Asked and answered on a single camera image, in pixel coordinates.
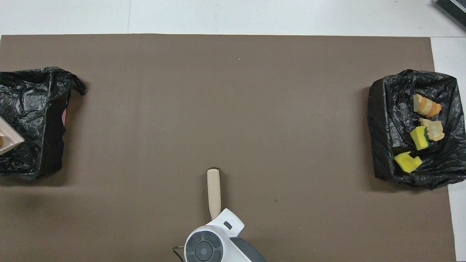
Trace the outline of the brown table mat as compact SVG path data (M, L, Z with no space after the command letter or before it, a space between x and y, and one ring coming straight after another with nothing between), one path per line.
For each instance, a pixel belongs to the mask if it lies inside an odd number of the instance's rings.
M448 189L374 177L370 86L429 38L4 35L0 71L80 78L62 169L0 179L0 262L179 262L222 205L268 262L454 261Z

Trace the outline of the yellow sponge with green pad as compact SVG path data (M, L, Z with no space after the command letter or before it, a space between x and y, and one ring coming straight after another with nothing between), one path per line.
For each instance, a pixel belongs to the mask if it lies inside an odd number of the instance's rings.
M414 141L416 150L421 151L430 147L426 126L417 126L410 132L410 136Z

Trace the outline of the beige plastic dustpan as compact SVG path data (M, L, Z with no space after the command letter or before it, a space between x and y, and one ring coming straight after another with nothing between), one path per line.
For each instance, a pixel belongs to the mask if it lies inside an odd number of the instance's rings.
M0 156L12 150L25 140L0 116L0 136L4 139L3 147L0 149Z

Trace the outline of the large striped croissant piece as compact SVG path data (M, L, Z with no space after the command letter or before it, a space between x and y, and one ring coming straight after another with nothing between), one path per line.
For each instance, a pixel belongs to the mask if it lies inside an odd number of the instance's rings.
M421 96L420 94L414 94L413 99L413 111L431 118L438 115L441 112L442 106L439 103L436 103L428 98Z

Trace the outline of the beige hand brush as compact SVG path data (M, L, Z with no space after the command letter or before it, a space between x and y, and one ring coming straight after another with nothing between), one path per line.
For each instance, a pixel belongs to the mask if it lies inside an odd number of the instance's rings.
M211 220L215 219L221 212L221 189L220 171L212 167L207 170L208 182L208 204Z

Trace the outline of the dark ribbed device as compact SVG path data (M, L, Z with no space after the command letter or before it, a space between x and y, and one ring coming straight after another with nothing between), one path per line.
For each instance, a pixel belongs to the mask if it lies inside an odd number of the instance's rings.
M466 31L466 0L434 0L433 5Z

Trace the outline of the black bag lined bin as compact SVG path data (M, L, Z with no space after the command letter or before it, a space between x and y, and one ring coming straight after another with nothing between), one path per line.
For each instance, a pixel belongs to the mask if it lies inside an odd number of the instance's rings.
M0 116L24 142L0 156L0 178L34 180L60 171L72 88L87 87L58 67L0 72Z
M431 120L442 122L445 137L421 151L410 136L421 118L413 111L414 94L442 106ZM466 180L465 115L455 77L405 70L375 81L368 90L367 121L376 178L429 190ZM406 151L423 162L410 174L394 161Z

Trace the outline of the small flaky croissant piece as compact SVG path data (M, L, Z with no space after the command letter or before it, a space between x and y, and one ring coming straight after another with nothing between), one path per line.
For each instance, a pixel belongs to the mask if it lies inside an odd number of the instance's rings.
M442 122L439 120L431 121L425 118L420 118L421 126L426 126L428 140L439 141L445 137Z

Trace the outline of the yellow sponge piece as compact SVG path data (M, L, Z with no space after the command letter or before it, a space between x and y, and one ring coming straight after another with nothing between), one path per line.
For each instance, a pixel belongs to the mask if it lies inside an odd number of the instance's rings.
M423 164L419 156L412 157L410 154L411 151L406 151L394 156L394 161L404 172L409 174L416 171L416 169L418 169L421 164Z

